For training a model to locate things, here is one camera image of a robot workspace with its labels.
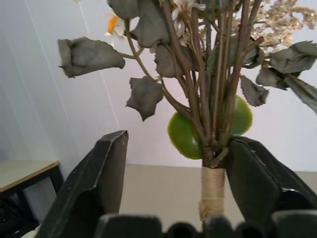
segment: wooden table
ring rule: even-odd
[[[17,194],[22,208],[36,221],[23,190],[47,177],[51,179],[57,194],[63,185],[59,161],[4,161],[0,163],[0,199]]]

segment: table leg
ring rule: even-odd
[[[50,179],[52,181],[55,193],[57,195],[58,191],[64,183],[64,179],[61,175],[59,167],[54,167],[50,170]]]
[[[35,223],[38,224],[38,221],[35,219],[35,217],[33,216],[33,213],[32,213],[32,210],[30,208],[30,205],[29,205],[29,202],[24,194],[24,191],[21,190],[21,191],[18,191],[16,193],[16,195],[18,196],[19,198],[19,201],[20,201],[20,204],[21,204],[21,207],[22,209],[24,209],[24,211],[26,212],[26,214],[28,215],[28,217],[34,221]]]

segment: beige floor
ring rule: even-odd
[[[297,174],[317,192],[317,173]],[[120,212],[156,215],[164,230],[180,221],[199,229],[200,189],[199,168],[127,165]],[[234,226],[243,220],[228,183],[225,214]]]

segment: green fruit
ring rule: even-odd
[[[252,111],[247,102],[236,95],[231,135],[239,136],[246,133],[252,126],[252,118]]]
[[[240,96],[236,96],[231,135],[239,136],[252,125],[252,112]],[[169,121],[167,132],[172,144],[186,158],[198,160],[202,157],[201,143],[193,124],[180,113]]]
[[[200,140],[193,124],[180,113],[175,113],[168,124],[168,135],[175,148],[186,158],[202,158]]]

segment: white backdrop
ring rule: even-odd
[[[299,1],[317,8],[314,0]],[[166,133],[174,109],[164,99],[156,115],[142,122],[125,107],[130,77],[143,73],[127,59],[124,70],[102,70],[68,79],[58,68],[57,39],[82,36],[110,42],[106,0],[2,0],[0,3],[0,160],[60,160],[65,176],[103,135],[118,129],[130,133],[127,160],[133,164],[199,167],[183,158]],[[304,29],[294,41],[315,40],[317,30]],[[115,48],[130,53],[126,41]],[[142,60],[156,76],[154,56]],[[254,79],[257,69],[246,73]],[[302,74],[317,85],[317,65]],[[185,103],[175,79],[166,80]],[[246,136],[262,142],[296,171],[317,171],[317,115],[292,92],[271,89],[267,104],[253,108],[254,124]]]

